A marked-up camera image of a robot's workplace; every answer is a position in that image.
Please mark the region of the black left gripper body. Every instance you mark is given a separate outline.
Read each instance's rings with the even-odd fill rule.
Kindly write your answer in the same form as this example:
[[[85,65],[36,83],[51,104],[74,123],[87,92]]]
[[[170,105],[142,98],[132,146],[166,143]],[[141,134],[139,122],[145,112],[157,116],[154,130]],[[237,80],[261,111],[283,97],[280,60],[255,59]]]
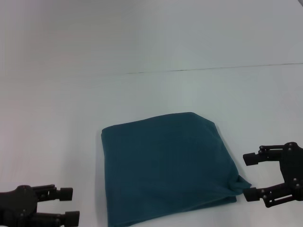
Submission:
[[[21,185],[10,192],[0,193],[0,225],[25,227],[37,208],[37,196],[29,185]]]

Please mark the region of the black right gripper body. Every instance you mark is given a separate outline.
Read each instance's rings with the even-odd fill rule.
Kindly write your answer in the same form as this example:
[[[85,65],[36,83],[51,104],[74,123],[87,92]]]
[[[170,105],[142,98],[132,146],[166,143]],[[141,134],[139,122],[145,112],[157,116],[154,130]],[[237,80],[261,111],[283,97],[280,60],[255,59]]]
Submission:
[[[278,201],[303,200],[303,149],[295,142],[277,145],[280,152],[280,170],[284,179],[286,198]]]

